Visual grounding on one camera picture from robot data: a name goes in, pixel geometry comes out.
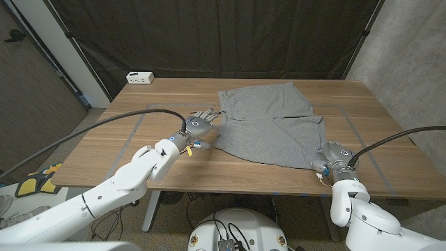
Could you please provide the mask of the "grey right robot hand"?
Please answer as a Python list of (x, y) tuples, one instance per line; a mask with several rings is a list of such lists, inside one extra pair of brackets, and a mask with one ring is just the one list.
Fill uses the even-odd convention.
[(327, 176), (332, 183), (342, 180), (359, 181), (357, 173), (348, 162), (354, 153), (339, 142), (326, 141), (318, 153), (320, 160), (311, 162), (312, 169), (319, 174)]

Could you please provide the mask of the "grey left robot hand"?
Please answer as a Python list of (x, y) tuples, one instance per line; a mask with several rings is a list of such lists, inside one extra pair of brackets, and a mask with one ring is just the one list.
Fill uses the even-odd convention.
[(185, 119), (185, 131), (174, 133), (169, 141), (173, 142), (179, 151), (183, 151), (199, 138), (207, 135), (216, 125), (212, 124), (221, 112), (215, 112), (213, 108), (206, 111), (198, 111)]

